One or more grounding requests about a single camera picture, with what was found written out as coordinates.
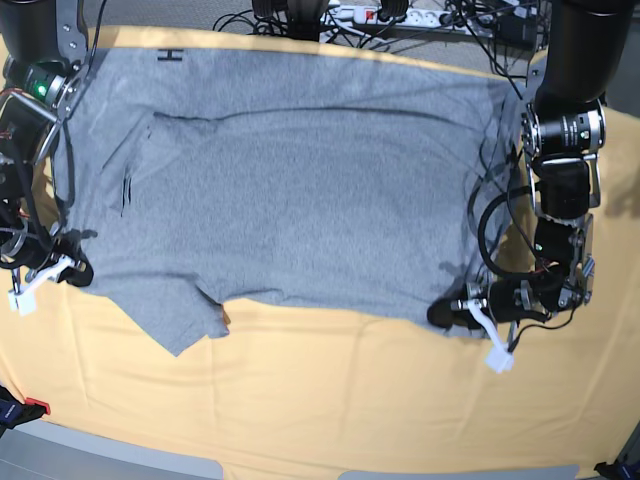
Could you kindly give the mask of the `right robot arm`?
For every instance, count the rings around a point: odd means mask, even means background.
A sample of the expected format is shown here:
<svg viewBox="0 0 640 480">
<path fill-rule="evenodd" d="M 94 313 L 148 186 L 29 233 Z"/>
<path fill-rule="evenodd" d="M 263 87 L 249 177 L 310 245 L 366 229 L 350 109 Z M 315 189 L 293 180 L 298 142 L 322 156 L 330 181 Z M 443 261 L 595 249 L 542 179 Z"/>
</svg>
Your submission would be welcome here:
<svg viewBox="0 0 640 480">
<path fill-rule="evenodd" d="M 80 1 L 4 1 L 7 51 L 1 90 L 1 267 L 10 272 L 9 306 L 35 311 L 49 280 L 87 285 L 92 269 L 57 229 L 41 222 L 33 192 L 90 72 L 95 45 Z"/>
</svg>

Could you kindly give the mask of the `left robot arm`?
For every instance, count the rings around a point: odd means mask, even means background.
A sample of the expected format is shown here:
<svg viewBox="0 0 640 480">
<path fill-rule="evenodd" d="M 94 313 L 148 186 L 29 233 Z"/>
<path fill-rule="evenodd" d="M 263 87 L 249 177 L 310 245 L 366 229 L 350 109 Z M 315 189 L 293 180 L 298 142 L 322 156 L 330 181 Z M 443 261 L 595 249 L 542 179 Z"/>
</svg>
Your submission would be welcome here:
<svg viewBox="0 0 640 480">
<path fill-rule="evenodd" d="M 493 277 L 469 283 L 457 299 L 429 309 L 432 325 L 464 326 L 492 342 L 485 359 L 502 373 L 530 328 L 550 329 L 550 320 L 589 303 L 595 259 L 592 209 L 601 203 L 599 151 L 606 142 L 602 98 L 623 53 L 634 1 L 554 1 L 546 69 L 522 114 L 522 152 L 528 183 L 508 186 L 485 208 L 477 239 Z M 494 211 L 521 196 L 531 200 L 535 235 L 525 242 L 535 260 L 528 272 L 499 267 L 487 248 L 486 230 Z"/>
</svg>

